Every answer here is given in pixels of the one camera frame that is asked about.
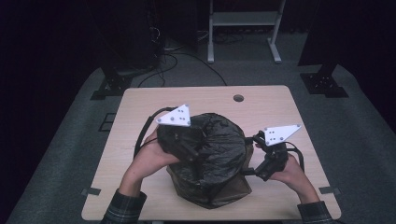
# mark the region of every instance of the plaid shirt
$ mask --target plaid shirt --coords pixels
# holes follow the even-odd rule
[[[140,192],[138,198],[120,194],[117,190],[108,206],[101,224],[133,224],[137,223],[147,195]]]
[[[134,198],[116,191],[101,224],[137,223],[146,199],[147,196],[143,192],[140,192],[138,198]],[[297,207],[305,224],[334,223],[324,202],[299,204]]]

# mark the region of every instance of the dark green bag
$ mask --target dark green bag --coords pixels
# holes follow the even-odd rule
[[[158,141],[181,162],[167,167],[177,195],[212,209],[251,192],[242,168],[248,168],[253,146],[236,124],[221,115],[191,117],[190,127],[160,125]]]

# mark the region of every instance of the wooden table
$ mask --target wooden table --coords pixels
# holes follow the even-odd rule
[[[240,94],[243,102],[233,97]],[[191,116],[213,112],[220,114],[244,130],[246,136],[256,134],[264,127],[302,124],[303,127],[288,140],[304,154],[305,172],[325,201],[333,218],[341,216],[332,193],[320,194],[319,188],[329,182],[318,160],[302,118],[285,86],[234,86],[147,88],[125,91],[105,150],[100,160],[92,188],[100,189],[98,196],[88,195],[82,217],[86,220],[102,219],[123,173],[131,163],[134,145],[147,118],[160,108],[188,104]],[[148,134],[156,124],[152,123]],[[257,167],[264,158],[255,149],[250,167]],[[252,193],[223,207],[208,210],[177,196],[170,175],[161,169],[143,181],[142,191],[148,199],[141,220],[265,220],[300,219],[299,199],[285,184],[256,176],[247,176]]]

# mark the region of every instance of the dark background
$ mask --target dark background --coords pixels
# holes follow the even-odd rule
[[[207,29],[208,1],[174,0],[168,6],[158,3],[156,20],[161,23],[169,19],[160,11],[162,7],[177,7],[182,2],[195,7],[196,15],[191,13],[189,18],[198,18],[191,21],[197,29]],[[217,9],[249,10],[260,2],[219,0]],[[335,57],[356,77],[395,130],[395,3],[346,2],[288,1],[281,30],[310,30],[300,64],[319,64],[329,55]],[[119,24],[116,17],[101,21],[95,18],[97,13],[109,15],[108,11],[94,7],[91,1],[0,3],[0,222],[7,220],[90,73],[104,64],[131,63],[126,62],[128,52],[120,52],[120,44],[125,43],[117,41],[120,30],[113,30]],[[119,36],[108,36],[114,33]]]

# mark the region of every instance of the table leg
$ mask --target table leg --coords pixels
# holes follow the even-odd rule
[[[280,56],[279,56],[279,52],[277,51],[277,48],[275,45],[275,41],[276,41],[277,32],[279,31],[280,22],[282,21],[282,15],[283,15],[283,9],[285,8],[285,3],[286,3],[286,0],[282,0],[282,2],[280,3],[279,10],[277,11],[277,15],[276,15],[276,21],[275,21],[273,35],[272,35],[272,37],[267,39],[268,45],[270,46],[270,50],[273,54],[275,63],[282,63],[282,60],[280,59]]]

